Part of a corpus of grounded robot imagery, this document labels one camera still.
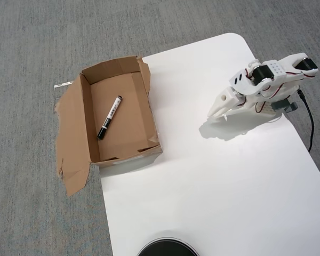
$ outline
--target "black cable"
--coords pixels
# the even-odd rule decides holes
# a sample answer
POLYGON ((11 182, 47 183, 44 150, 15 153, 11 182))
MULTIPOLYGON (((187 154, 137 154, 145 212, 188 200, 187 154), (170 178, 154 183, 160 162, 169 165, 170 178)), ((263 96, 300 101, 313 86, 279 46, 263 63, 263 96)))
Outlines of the black cable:
POLYGON ((304 93, 301 91, 301 89, 298 89, 298 95, 300 96, 300 99, 304 102, 304 104, 305 104, 305 106, 307 108, 307 111, 308 111, 308 114, 309 114, 309 118, 310 118, 310 122, 311 122, 310 143, 309 143, 309 149, 308 149, 308 152, 310 152, 311 147, 313 145, 314 121, 313 121, 313 117, 311 115, 309 106, 307 104, 306 97, 305 97, 304 93))

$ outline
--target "black marker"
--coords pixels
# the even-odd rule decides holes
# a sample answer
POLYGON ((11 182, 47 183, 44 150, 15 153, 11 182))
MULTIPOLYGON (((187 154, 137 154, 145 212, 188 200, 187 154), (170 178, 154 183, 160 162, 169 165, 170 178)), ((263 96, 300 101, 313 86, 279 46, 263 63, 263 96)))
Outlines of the black marker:
POLYGON ((109 127, 109 124, 118 108, 118 105, 120 104, 120 102, 122 101, 122 97, 118 96, 113 104, 113 106, 111 107, 111 110, 109 111, 109 114, 105 120, 105 123, 102 125, 102 128, 100 130, 100 132, 97 135, 97 138, 99 138, 100 140, 103 139, 103 137, 106 134, 107 128, 109 127))

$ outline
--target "cardboard box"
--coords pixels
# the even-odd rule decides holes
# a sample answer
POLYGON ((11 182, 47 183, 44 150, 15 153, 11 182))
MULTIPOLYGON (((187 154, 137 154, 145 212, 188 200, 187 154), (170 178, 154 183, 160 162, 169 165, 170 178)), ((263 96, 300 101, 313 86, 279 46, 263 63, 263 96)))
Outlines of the cardboard box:
POLYGON ((57 172, 68 196, 85 187, 90 164, 124 163, 162 152, 148 102, 150 71, 137 57, 84 69, 56 105, 57 172), (123 100, 103 140, 97 134, 116 97, 123 100))

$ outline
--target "carpet floor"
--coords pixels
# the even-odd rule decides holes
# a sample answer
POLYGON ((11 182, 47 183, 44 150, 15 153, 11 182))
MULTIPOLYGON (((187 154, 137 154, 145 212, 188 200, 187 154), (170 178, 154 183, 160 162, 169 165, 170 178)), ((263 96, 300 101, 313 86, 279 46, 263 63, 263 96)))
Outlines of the carpet floor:
MULTIPOLYGON (((0 0, 0 255, 112 255, 98 168, 71 198, 56 176, 54 84, 228 32, 260 61, 306 52, 320 69, 320 0, 0 0)), ((320 170, 320 73, 303 90, 320 170)), ((288 117, 308 146, 293 99, 288 117)))

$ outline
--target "black round object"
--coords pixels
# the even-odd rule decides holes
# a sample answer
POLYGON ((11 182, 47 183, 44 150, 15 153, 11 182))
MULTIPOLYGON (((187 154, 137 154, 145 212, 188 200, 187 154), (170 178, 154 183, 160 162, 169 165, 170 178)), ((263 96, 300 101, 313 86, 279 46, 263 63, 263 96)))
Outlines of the black round object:
POLYGON ((161 238, 146 245, 138 256, 199 256, 192 247, 175 238, 161 238))

